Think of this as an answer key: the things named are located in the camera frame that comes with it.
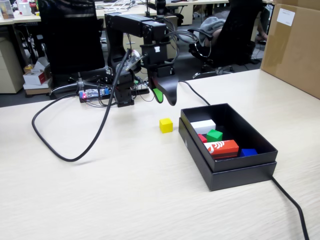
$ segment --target label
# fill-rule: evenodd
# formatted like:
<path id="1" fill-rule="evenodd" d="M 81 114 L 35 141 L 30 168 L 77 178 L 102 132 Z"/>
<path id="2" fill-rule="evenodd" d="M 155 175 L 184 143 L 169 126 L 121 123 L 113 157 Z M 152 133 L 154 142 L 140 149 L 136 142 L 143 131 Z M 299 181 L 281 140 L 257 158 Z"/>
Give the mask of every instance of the label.
<path id="1" fill-rule="evenodd" d="M 295 14 L 296 13 L 294 11 L 280 8 L 279 15 L 276 21 L 291 27 L 295 18 Z"/>

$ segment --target yellow block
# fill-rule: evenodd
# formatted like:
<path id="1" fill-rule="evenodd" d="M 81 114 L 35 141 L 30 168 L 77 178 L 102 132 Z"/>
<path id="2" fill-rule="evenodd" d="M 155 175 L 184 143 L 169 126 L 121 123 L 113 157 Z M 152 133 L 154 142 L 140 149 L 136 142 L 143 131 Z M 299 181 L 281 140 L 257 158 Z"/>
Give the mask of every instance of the yellow block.
<path id="1" fill-rule="evenodd" d="M 160 119 L 159 121 L 160 130 L 163 134 L 170 133 L 174 130 L 174 124 L 170 118 Z"/>

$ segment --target desk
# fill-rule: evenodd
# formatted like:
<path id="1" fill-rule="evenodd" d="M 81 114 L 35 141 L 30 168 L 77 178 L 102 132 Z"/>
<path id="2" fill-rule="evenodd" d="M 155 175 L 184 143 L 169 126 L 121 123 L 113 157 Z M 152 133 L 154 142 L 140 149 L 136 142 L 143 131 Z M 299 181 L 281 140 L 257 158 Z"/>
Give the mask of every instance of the desk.
<path id="1" fill-rule="evenodd" d="M 128 14 L 137 14 L 145 16 L 145 11 L 147 10 L 147 7 L 145 5 L 136 5 L 132 8 L 130 8 L 128 11 L 122 12 L 124 15 Z M 98 19 L 104 19 L 105 18 L 105 10 L 104 9 L 97 9 L 96 11 L 96 17 Z M 155 16 L 157 15 L 157 11 L 150 9 L 150 15 Z M 34 23 L 34 22 L 41 22 L 41 18 L 36 15 L 30 15 L 30 16 L 23 16 L 18 13 L 18 11 L 14 12 L 14 18 L 8 19 L 8 20 L 0 20 L 0 25 L 11 25 L 11 24 L 18 24 L 18 23 Z"/>
<path id="2" fill-rule="evenodd" d="M 274 177 L 302 207 L 310 239 L 320 239 L 320 100 L 261 70 L 189 83 L 211 104 L 229 103 L 278 149 Z M 112 107 L 74 163 L 53 155 L 31 126 L 48 101 L 0 108 L 1 239 L 303 239 L 296 208 L 271 181 L 209 192 L 178 133 L 180 110 L 205 103 L 184 83 L 177 94 L 176 106 L 138 96 Z M 75 157 L 104 113 L 69 98 L 36 125 Z M 162 134 L 159 119 L 168 117 L 173 132 Z"/>
<path id="3" fill-rule="evenodd" d="M 150 0 L 152 4 L 155 4 L 156 0 Z M 273 0 L 262 0 L 264 4 L 272 4 Z M 181 14 L 184 16 L 182 25 L 191 25 L 193 20 L 194 5 L 205 5 L 205 4 L 228 4 L 228 0 L 196 0 L 196 1 L 180 1 L 180 2 L 171 2 L 166 3 L 166 7 L 179 7 L 184 6 Z"/>

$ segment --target robotic arm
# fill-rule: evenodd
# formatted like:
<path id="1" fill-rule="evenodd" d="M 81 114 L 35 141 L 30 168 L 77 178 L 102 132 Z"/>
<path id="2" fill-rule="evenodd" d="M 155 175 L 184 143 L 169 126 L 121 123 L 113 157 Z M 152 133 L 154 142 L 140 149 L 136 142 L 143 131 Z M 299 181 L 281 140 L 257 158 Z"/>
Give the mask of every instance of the robotic arm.
<path id="1" fill-rule="evenodd" d="M 130 87 L 134 85 L 135 73 L 143 66 L 147 69 L 149 88 L 156 101 L 162 103 L 164 95 L 169 104 L 174 106 L 177 102 L 178 77 L 175 76 L 173 63 L 167 61 L 167 44 L 170 43 L 168 37 L 165 37 L 167 26 L 148 17 L 120 13 L 105 14 L 105 24 L 108 77 L 112 80 L 116 75 L 117 65 L 126 54 L 123 46 L 124 33 L 143 38 L 143 45 L 140 46 L 142 55 L 135 64 L 135 69 L 131 67 L 129 71 L 122 70 L 120 74 L 115 92 L 117 101 L 125 96 L 129 99 L 125 106 L 134 104 Z"/>

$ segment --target black box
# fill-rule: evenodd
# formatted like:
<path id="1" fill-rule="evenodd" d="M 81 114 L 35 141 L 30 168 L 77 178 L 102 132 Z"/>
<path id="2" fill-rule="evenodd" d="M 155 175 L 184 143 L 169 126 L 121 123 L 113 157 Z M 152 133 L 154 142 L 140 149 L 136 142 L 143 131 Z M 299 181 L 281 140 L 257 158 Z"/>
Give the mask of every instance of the black box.
<path id="1" fill-rule="evenodd" d="M 191 123 L 213 120 L 222 140 L 235 140 L 237 157 L 214 159 Z M 179 133 L 211 191 L 270 180 L 278 151 L 227 103 L 181 110 Z M 257 155 L 239 157 L 241 149 Z"/>

